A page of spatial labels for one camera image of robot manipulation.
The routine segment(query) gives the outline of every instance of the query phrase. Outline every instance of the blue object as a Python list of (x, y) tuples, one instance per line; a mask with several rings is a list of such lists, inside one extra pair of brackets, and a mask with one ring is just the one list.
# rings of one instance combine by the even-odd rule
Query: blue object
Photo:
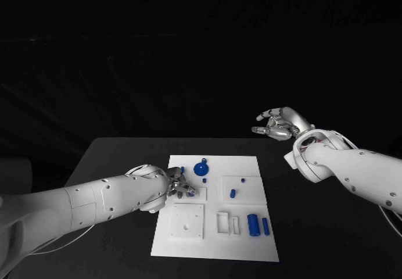
[(260, 234), (259, 234), (259, 225), (257, 225), (256, 215), (254, 214), (249, 214), (246, 216), (246, 220), (249, 222), (249, 235), (251, 237), (257, 237)]
[(269, 235), (266, 218), (262, 218), (262, 226), (263, 226), (263, 233), (264, 233), (264, 235)]
[(197, 176), (204, 176), (207, 171), (207, 160), (203, 158), (201, 162), (194, 165), (194, 173)]

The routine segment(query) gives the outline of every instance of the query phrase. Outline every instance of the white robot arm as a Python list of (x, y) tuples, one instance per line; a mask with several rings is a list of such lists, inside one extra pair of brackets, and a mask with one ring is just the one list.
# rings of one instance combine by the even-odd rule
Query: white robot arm
[(349, 193), (402, 214), (402, 160), (357, 149), (339, 133), (315, 129), (289, 107), (262, 112), (256, 120), (266, 117), (266, 127), (250, 130), (277, 141), (295, 137), (285, 160), (305, 179), (316, 183), (335, 176)]
[(156, 212), (175, 192), (195, 194), (178, 167), (142, 165), (125, 175), (25, 195), (0, 194), (0, 278), (61, 235), (133, 210)]

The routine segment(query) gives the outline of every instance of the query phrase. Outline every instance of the blue disc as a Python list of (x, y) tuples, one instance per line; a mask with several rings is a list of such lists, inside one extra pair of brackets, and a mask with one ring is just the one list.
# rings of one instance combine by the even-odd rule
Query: blue disc
[(208, 168), (205, 162), (207, 161), (203, 159), (203, 161), (194, 165), (194, 173), (197, 176), (204, 176), (207, 174)]

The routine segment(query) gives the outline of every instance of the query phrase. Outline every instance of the black table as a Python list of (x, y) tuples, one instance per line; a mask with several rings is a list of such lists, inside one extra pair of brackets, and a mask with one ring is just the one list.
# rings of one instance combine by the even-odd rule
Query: black table
[[(117, 176), (141, 164), (166, 168), (169, 155), (256, 156), (277, 263), (152, 257), (156, 214), (132, 212), (96, 224), (53, 253), (28, 256), (17, 278), (400, 278), (402, 239), (377, 206), (334, 177), (313, 184), (282, 156), (293, 141), (270, 138), (97, 138), (66, 186)], [(43, 251), (66, 244), (71, 232)]]

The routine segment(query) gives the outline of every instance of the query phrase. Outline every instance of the robotic hand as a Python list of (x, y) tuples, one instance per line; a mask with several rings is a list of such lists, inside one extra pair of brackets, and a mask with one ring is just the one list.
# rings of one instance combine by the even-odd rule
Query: robotic hand
[(175, 193), (197, 194), (178, 167), (143, 164), (126, 174), (25, 195), (0, 194), (0, 278), (64, 234), (133, 210), (156, 212)]
[(277, 141), (295, 137), (285, 160), (305, 179), (316, 183), (335, 176), (349, 193), (402, 214), (402, 160), (357, 149), (339, 133), (315, 129), (289, 107), (262, 112), (256, 121), (263, 118), (266, 127), (250, 130)]

